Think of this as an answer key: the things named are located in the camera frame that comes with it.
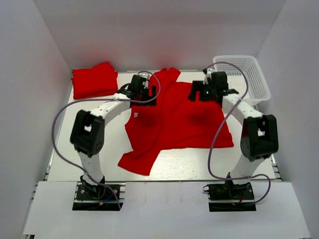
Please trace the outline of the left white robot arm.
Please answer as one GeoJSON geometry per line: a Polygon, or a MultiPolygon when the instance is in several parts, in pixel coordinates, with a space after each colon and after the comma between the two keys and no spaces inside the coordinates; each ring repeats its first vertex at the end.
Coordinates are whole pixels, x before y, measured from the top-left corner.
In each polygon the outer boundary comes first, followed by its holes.
{"type": "Polygon", "coordinates": [[[100,106],[77,113],[70,142],[78,152],[84,169],[81,182],[89,186],[88,193],[93,198],[99,199],[105,194],[105,177],[99,158],[104,145],[105,126],[132,106],[155,106],[160,91],[161,86],[152,86],[146,72],[138,73],[100,106]]]}

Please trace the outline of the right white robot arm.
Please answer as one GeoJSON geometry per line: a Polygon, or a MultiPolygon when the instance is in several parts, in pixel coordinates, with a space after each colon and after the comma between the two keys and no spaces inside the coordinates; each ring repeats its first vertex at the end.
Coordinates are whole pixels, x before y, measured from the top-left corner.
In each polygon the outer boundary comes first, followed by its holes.
{"type": "Polygon", "coordinates": [[[214,102],[227,116],[233,116],[241,125],[241,156],[236,166],[223,177],[230,182],[226,195],[232,199],[243,193],[243,186],[254,177],[258,166],[279,149],[277,120],[265,115],[243,100],[235,89],[229,88],[227,74],[204,69],[205,78],[192,82],[188,100],[214,102]]]}

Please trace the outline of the folded red t-shirt stack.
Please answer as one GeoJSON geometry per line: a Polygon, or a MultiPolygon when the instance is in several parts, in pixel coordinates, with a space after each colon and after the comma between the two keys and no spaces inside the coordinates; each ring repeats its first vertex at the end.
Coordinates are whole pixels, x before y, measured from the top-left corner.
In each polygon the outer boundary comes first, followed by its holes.
{"type": "Polygon", "coordinates": [[[73,69],[73,99],[110,96],[118,90],[118,72],[109,62],[92,68],[73,69]]]}

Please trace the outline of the white plastic basket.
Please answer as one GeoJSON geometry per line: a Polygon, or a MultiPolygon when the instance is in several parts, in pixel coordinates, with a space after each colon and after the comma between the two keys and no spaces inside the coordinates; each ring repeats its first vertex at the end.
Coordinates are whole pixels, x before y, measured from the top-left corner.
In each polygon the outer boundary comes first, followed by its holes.
{"type": "Polygon", "coordinates": [[[270,91],[258,61],[248,55],[215,56],[213,62],[215,71],[224,71],[227,74],[229,88],[235,89],[240,95],[246,90],[244,100],[255,106],[270,99],[270,91]]]}

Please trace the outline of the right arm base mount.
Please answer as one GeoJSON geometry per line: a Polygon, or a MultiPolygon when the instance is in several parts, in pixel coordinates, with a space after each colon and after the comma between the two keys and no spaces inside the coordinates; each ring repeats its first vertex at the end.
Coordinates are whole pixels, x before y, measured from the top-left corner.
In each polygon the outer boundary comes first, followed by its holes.
{"type": "Polygon", "coordinates": [[[250,182],[234,184],[233,180],[225,180],[223,184],[207,184],[202,189],[208,194],[210,212],[256,211],[250,182]]]}

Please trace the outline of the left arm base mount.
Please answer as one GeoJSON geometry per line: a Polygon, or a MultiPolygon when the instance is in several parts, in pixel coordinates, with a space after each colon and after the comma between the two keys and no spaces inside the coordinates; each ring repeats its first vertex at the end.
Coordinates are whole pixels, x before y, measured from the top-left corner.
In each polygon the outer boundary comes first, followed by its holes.
{"type": "Polygon", "coordinates": [[[82,182],[78,182],[74,199],[72,210],[73,211],[114,211],[118,212],[121,209],[119,208],[123,206],[125,200],[125,183],[110,183],[108,185],[114,191],[115,195],[112,191],[107,188],[98,185],[98,192],[94,192],[89,189],[88,186],[82,184],[82,182]]]}

